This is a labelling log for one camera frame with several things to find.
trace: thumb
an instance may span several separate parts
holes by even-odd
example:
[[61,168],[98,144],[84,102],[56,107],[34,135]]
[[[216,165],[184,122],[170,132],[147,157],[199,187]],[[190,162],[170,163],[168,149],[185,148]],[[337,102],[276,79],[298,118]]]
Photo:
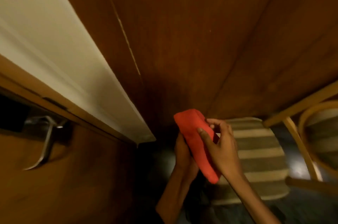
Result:
[[208,148],[209,152],[213,150],[213,148],[216,146],[213,141],[211,140],[208,132],[206,132],[204,129],[202,128],[198,128],[197,132],[199,134],[199,136],[201,137],[202,141],[204,142],[204,144],[206,145],[206,147]]

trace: chair leg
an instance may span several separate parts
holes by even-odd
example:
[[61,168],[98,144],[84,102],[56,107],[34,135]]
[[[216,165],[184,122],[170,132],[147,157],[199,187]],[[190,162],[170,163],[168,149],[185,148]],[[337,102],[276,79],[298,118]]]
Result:
[[294,140],[297,143],[298,149],[301,152],[306,166],[308,168],[308,171],[310,173],[310,177],[312,180],[319,180],[318,178],[318,174],[316,172],[315,166],[314,166],[314,162],[311,159],[311,156],[308,152],[308,150],[306,149],[306,146],[304,145],[301,137],[299,136],[299,133],[297,131],[296,125],[293,122],[293,120],[290,117],[287,117],[283,120],[283,123],[285,124],[286,128],[288,128],[289,132],[291,133],[292,137],[294,138]]
[[332,184],[327,182],[321,182],[317,180],[306,180],[306,179],[294,179],[287,177],[285,183],[288,186],[294,186],[297,188],[305,188],[321,193],[338,196],[338,184]]

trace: striped cushion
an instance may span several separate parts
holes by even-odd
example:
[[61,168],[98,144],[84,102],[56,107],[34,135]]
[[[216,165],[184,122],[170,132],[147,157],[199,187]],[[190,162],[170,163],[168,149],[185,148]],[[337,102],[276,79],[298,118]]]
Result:
[[308,122],[306,134],[316,155],[338,170],[338,109],[315,114]]
[[[284,151],[272,130],[264,128],[262,120],[253,117],[227,122],[234,131],[244,174],[258,195],[263,200],[286,196],[289,187],[284,180],[289,169]],[[217,184],[207,184],[206,194],[213,205],[241,202],[223,176]]]

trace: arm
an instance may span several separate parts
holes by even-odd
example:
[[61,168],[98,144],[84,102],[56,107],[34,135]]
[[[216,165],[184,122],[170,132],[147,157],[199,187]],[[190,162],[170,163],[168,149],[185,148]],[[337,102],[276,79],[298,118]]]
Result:
[[174,170],[155,208],[165,224],[176,222],[190,184],[196,178],[199,170],[196,162],[190,156],[183,135],[180,133],[176,139],[175,155]]
[[231,126],[225,121],[217,119],[207,119],[207,122],[211,128],[220,130],[221,137],[218,143],[214,144],[208,133],[202,128],[198,128],[198,133],[209,150],[215,166],[237,193],[253,220],[257,224],[280,224],[276,216],[251,188],[245,177]]

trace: red cloth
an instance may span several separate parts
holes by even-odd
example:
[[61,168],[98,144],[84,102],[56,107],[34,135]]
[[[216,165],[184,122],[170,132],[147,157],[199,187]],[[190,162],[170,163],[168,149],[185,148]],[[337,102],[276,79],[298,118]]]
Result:
[[205,149],[204,143],[197,132],[197,128],[203,128],[206,132],[208,132],[210,138],[212,140],[214,139],[214,131],[205,121],[204,115],[196,109],[189,109],[175,114],[174,119],[186,139],[192,156],[203,175],[210,183],[217,183],[220,174],[212,167],[209,152]]

